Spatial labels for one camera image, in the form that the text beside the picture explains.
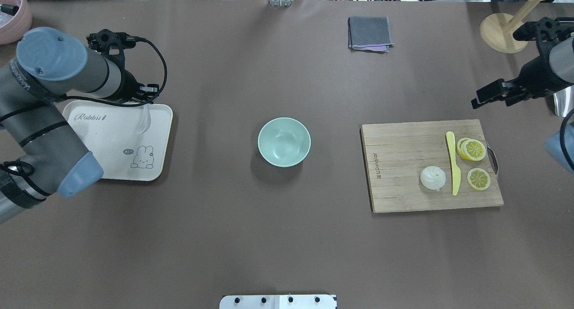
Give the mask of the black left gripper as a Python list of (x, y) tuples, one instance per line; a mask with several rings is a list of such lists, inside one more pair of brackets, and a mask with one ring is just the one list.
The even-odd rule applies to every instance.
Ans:
[(117, 104), (124, 105), (128, 103), (138, 104), (147, 102), (149, 99), (148, 94), (157, 93), (159, 92), (159, 89), (160, 87), (158, 84), (148, 84), (143, 86), (143, 84), (137, 82), (131, 72), (124, 70), (122, 72), (121, 86), (117, 90), (117, 94), (119, 95)]

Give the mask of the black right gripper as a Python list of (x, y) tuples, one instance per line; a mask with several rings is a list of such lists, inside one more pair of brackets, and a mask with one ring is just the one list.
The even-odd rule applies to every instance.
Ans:
[(561, 80), (539, 56), (527, 62), (511, 82), (498, 79), (477, 90), (471, 105), (473, 109), (494, 102), (505, 102), (509, 106), (531, 98), (545, 98), (560, 90)]

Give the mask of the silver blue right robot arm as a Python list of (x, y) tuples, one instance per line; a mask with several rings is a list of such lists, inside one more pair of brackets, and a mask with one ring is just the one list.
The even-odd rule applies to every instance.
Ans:
[(573, 39), (559, 44), (542, 43), (539, 55), (527, 62), (516, 78), (502, 78), (476, 91), (472, 108), (492, 102), (511, 106), (529, 99), (553, 102), (554, 112), (562, 117), (560, 129), (545, 142), (548, 153), (569, 172), (573, 172)]

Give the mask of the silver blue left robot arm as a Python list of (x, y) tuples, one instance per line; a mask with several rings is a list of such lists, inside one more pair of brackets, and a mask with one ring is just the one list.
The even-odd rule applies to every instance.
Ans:
[(103, 177), (103, 168), (56, 107), (68, 99), (139, 107), (153, 104), (166, 83), (135, 80), (127, 49), (152, 42), (102, 29), (83, 45), (51, 27), (27, 31), (1, 68), (1, 129), (25, 155), (1, 164), (1, 221), (59, 193), (71, 197)]

